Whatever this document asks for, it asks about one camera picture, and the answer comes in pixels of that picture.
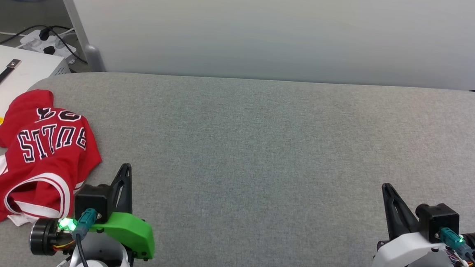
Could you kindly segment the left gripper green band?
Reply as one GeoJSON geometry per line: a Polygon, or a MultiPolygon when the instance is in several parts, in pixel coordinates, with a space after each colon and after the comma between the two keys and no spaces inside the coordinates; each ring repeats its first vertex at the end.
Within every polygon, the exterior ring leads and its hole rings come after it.
{"type": "Polygon", "coordinates": [[[75,235],[84,240],[105,234],[120,243],[136,259],[148,261],[155,252],[154,234],[151,225],[133,214],[132,166],[124,163],[111,184],[110,203],[112,213],[105,223],[100,223],[88,211],[79,219],[40,218],[32,227],[30,251],[34,255],[53,256],[58,252],[72,254],[78,247],[75,235]]]}

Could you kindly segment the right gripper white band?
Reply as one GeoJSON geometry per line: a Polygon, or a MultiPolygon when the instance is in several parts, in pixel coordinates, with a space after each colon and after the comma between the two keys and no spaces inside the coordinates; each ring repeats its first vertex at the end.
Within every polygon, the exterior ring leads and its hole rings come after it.
{"type": "Polygon", "coordinates": [[[381,242],[372,267],[475,267],[475,233],[441,231],[431,243],[390,183],[382,185],[389,242],[381,242]]]}

